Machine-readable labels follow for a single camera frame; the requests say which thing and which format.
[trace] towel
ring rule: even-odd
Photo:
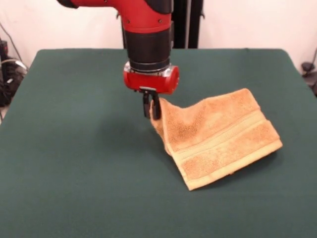
[[[190,191],[282,147],[277,131],[246,88],[187,108],[164,98],[160,104],[161,118],[151,118],[151,123]]]

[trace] black joint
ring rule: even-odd
[[[145,2],[160,14],[170,14],[173,12],[173,0],[145,0]]]
[[[73,2],[71,0],[57,0],[59,2],[59,4],[61,4],[64,7],[68,7],[68,8],[78,8],[78,6],[76,6],[75,4],[73,4]]]

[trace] table surface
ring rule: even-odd
[[[248,88],[278,152],[189,192],[124,50],[43,50],[0,126],[0,237],[315,238],[317,101],[282,50],[173,50],[181,107]]]

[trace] cable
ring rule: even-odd
[[[1,22],[0,22],[0,27],[1,27],[2,30],[5,32],[5,34],[9,37],[9,39],[10,39],[10,41],[11,41],[11,43],[12,43],[12,45],[13,45],[13,47],[14,47],[16,53],[17,53],[17,55],[19,56],[19,60],[22,61],[21,55],[20,55],[19,51],[17,50],[17,48],[16,48],[16,46],[15,46],[13,40],[12,40],[12,37],[11,37],[10,34],[6,31],[6,29],[5,29],[4,26],[1,24]]]
[[[311,68],[310,68],[309,71],[311,71],[311,70],[313,69],[313,65],[314,65],[314,62],[315,62],[315,60],[316,60],[316,56],[317,56],[317,48],[316,48],[316,50],[315,50],[315,54],[314,54],[314,57],[313,57],[313,60],[312,60],[312,64],[311,64]]]

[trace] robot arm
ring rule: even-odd
[[[154,118],[160,118],[158,94],[172,94],[179,80],[178,67],[170,63],[173,0],[57,0],[70,8],[114,7],[120,14],[129,61],[124,66],[125,85],[143,93],[149,118],[149,96]]]

